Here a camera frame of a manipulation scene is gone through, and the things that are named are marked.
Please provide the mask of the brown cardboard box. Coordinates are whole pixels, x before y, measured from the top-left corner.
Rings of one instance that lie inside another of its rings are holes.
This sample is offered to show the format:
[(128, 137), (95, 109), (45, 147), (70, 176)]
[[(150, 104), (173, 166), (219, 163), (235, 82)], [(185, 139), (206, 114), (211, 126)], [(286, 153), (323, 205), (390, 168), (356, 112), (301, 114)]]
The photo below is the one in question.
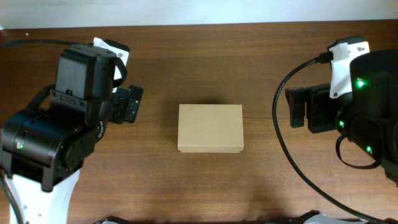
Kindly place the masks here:
[(182, 153), (234, 154), (243, 151), (243, 107), (179, 105), (177, 148)]

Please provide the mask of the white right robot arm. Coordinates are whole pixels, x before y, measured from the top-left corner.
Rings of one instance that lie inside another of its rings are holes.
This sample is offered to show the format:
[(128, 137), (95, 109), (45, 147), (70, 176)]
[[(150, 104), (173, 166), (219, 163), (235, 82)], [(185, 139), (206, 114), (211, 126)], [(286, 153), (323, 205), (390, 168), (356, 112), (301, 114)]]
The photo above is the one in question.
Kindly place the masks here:
[(279, 85), (272, 108), (277, 108), (284, 92), (293, 128), (304, 124), (313, 133), (337, 130), (335, 150), (341, 154), (344, 139), (355, 143), (373, 163), (360, 170), (382, 167), (386, 177), (397, 182), (397, 50), (378, 50), (356, 57), (349, 63), (348, 93), (332, 99), (331, 85), (285, 88), (301, 69), (320, 62), (330, 62), (331, 53), (307, 61), (292, 70)]

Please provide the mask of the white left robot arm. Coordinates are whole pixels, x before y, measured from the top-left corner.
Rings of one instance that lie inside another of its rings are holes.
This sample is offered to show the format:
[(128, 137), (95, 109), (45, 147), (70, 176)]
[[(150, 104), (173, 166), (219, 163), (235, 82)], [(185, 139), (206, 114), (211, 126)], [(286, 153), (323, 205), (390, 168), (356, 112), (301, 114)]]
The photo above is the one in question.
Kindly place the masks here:
[(129, 47), (68, 42), (55, 82), (1, 131), (1, 187), (11, 223), (65, 223), (85, 159), (109, 123), (133, 123), (144, 90), (123, 88)]

